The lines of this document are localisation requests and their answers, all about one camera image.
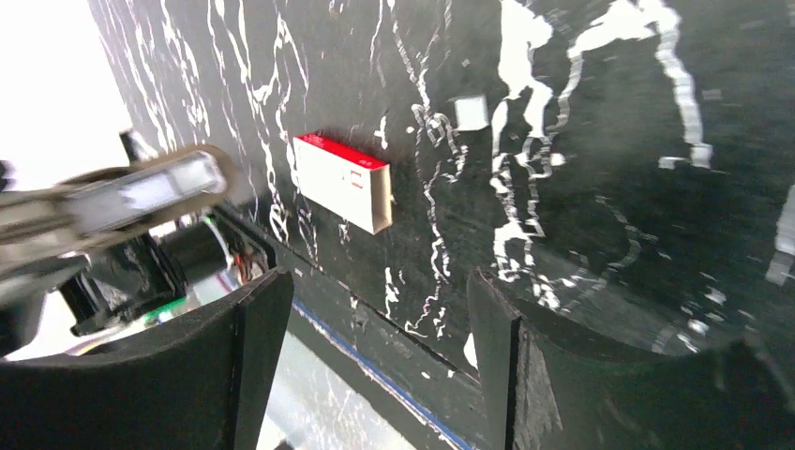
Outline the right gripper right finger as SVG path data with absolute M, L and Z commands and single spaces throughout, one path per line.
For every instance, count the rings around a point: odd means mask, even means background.
M 684 356 L 645 351 L 467 281 L 491 449 L 790 449 L 794 342 L 748 331 Z

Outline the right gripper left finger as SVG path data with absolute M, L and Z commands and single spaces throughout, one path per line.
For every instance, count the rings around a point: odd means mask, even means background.
M 293 277 L 244 287 L 91 354 L 1 366 L 5 449 L 253 449 Z

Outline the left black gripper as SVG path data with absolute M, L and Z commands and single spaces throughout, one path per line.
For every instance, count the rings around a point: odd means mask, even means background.
M 47 293 L 89 265 L 84 255 L 47 258 L 1 274 L 1 356 L 28 345 L 38 333 Z

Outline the small white staple piece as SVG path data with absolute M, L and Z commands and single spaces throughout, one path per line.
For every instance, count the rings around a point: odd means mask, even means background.
M 458 97 L 454 101 L 457 131 L 478 131 L 489 125 L 485 95 Z

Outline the beige small eraser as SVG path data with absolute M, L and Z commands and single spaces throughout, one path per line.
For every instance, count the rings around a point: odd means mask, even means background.
M 220 203 L 238 177 L 213 145 L 191 145 L 45 189 L 1 195 L 1 269 L 92 252 Z

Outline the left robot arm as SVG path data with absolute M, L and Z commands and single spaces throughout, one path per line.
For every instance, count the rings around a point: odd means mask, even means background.
M 235 267 L 269 257 L 233 222 L 225 200 L 233 158 L 192 144 L 51 187 L 15 190 L 1 165 L 1 353 L 30 344 L 46 295 L 60 293 L 86 337 L 132 323 Z

